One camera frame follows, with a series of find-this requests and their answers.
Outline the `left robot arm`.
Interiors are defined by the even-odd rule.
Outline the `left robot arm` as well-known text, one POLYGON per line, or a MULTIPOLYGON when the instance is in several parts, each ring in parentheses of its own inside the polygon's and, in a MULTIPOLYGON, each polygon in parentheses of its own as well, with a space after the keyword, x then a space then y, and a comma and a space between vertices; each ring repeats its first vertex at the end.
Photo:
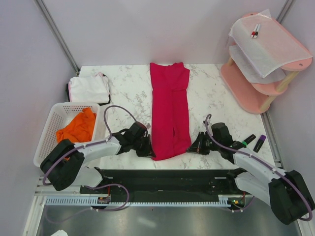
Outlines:
POLYGON ((130 150, 134 150, 138 157, 156 157, 148 129, 138 121, 128 129, 111 134, 108 139, 76 144, 69 139, 62 140, 40 164, 45 177, 43 184, 46 185, 46 180, 49 180, 48 184, 55 190, 65 190, 81 173, 86 172, 88 176, 83 179, 88 180, 87 185, 96 193, 104 193, 108 188, 108 181, 98 171, 84 170, 83 166, 93 160, 120 155, 130 150))

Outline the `magenta t shirt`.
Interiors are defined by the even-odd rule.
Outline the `magenta t shirt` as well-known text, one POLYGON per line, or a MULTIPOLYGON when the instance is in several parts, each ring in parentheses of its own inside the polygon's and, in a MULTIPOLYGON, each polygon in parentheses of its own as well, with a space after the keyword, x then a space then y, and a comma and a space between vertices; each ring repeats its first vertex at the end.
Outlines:
POLYGON ((182 62, 150 63, 152 147, 155 161, 183 154, 191 146, 187 88, 190 70, 182 62))

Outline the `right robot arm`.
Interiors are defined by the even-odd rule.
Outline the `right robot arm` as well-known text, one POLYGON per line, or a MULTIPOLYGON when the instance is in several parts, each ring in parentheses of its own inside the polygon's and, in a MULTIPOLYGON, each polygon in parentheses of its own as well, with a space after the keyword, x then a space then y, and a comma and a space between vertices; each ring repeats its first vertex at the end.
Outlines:
POLYGON ((230 193, 245 191, 267 204, 285 225, 301 220, 311 221, 314 200, 297 171, 287 172, 255 156, 245 142, 233 140, 228 127, 220 122, 200 132, 188 152, 207 155, 217 151, 237 166, 228 173, 225 187, 230 193))

